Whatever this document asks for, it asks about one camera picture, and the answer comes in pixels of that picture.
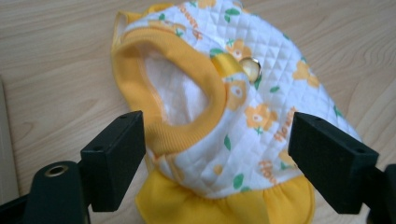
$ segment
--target green leaf print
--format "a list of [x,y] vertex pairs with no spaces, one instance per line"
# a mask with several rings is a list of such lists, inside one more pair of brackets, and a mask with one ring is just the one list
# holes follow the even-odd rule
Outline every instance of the green leaf print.
[[344,115],[341,113],[341,111],[337,108],[336,105],[333,107],[333,109],[334,109],[335,116],[336,116],[337,118],[338,118],[338,117],[341,117],[341,118],[344,117]]
[[158,20],[164,21],[165,20],[165,14],[161,14],[160,17],[158,18]]
[[237,15],[239,15],[239,14],[241,14],[239,11],[238,11],[238,9],[236,9],[236,8],[230,8],[230,9],[227,9],[226,11],[225,11],[225,13],[227,14],[227,15],[230,15],[230,16],[237,16]]
[[176,35],[178,37],[181,37],[183,35],[183,32],[180,32],[178,29],[176,29]]
[[234,189],[241,188],[243,183],[244,183],[244,175],[243,174],[237,175],[236,177],[233,178],[233,188]]
[[231,16],[238,16],[239,14],[241,14],[238,9],[232,7],[229,8],[227,10],[225,10],[225,15],[224,15],[224,20],[226,20],[227,22],[231,21]]
[[224,20],[226,20],[227,22],[231,21],[231,17],[229,15],[225,15],[224,16]]
[[228,134],[225,135],[224,146],[227,147],[228,150],[231,150],[231,141],[230,141],[230,137],[228,136]]
[[211,49],[210,50],[210,57],[213,58],[213,57],[215,57],[216,55],[218,55],[218,54],[220,54],[222,52],[223,52],[222,49]]
[[279,90],[280,90],[280,87],[279,86],[275,86],[275,87],[271,88],[270,92],[274,93],[274,92],[277,92]]
[[251,191],[251,188],[250,187],[241,188],[241,192],[247,192],[247,191]]
[[283,161],[280,163],[280,169],[281,170],[287,170],[289,168],[291,168],[291,166],[286,165]]
[[259,89],[261,82],[262,82],[262,76],[259,76],[259,78],[257,78],[257,80],[254,82],[254,88],[256,88],[256,90]]

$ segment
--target black plastic bracket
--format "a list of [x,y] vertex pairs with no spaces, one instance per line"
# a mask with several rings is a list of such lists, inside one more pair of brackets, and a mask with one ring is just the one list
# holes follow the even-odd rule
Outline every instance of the black plastic bracket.
[[339,214],[371,208],[371,223],[396,223],[396,172],[375,167],[379,154],[328,121],[296,112],[289,154]]

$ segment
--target wooden surface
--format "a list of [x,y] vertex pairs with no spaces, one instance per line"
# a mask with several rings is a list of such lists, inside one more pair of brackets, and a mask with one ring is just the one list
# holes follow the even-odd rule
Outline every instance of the wooden surface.
[[[0,0],[0,76],[20,193],[34,173],[79,151],[128,111],[112,77],[109,50],[119,9],[157,2]],[[246,0],[245,6],[290,36],[363,142],[396,162],[396,1]],[[133,198],[140,167],[119,211],[93,223],[142,223]],[[318,195],[314,223],[364,223],[338,216]]]
[[9,135],[6,100],[0,78],[0,204],[20,196],[11,137]]

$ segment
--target yellow trim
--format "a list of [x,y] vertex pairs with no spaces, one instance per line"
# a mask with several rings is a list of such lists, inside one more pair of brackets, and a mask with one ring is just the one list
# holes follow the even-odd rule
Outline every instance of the yellow trim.
[[314,215],[315,195],[311,184],[298,176],[270,189],[206,199],[154,170],[135,202],[147,223],[307,224]]
[[197,196],[157,170],[148,175],[135,202],[148,224],[270,223],[262,190],[211,200]]
[[312,223],[315,194],[311,183],[300,175],[262,193],[268,208],[270,223]]
[[[192,123],[170,126],[163,122],[155,92],[145,80],[145,66],[139,51],[144,45],[156,49],[202,88],[208,106]],[[144,113],[146,143],[156,156],[191,147],[218,124],[226,103],[224,84],[210,59],[181,38],[158,29],[133,30],[113,45],[112,63],[116,82],[131,110]]]
[[217,54],[211,59],[221,77],[229,77],[235,73],[245,73],[242,66],[229,53]]

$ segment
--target metal ring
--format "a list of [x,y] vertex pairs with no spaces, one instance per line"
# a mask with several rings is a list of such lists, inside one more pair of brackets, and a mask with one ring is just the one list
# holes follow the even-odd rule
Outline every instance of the metal ring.
[[243,59],[239,60],[239,63],[241,64],[242,61],[246,61],[246,60],[253,61],[254,63],[256,63],[256,64],[259,66],[259,74],[257,74],[256,80],[259,79],[260,76],[262,75],[262,66],[260,65],[259,60],[258,60],[258,59],[255,59],[255,58],[253,58],[253,57],[246,57],[246,58],[243,58]]

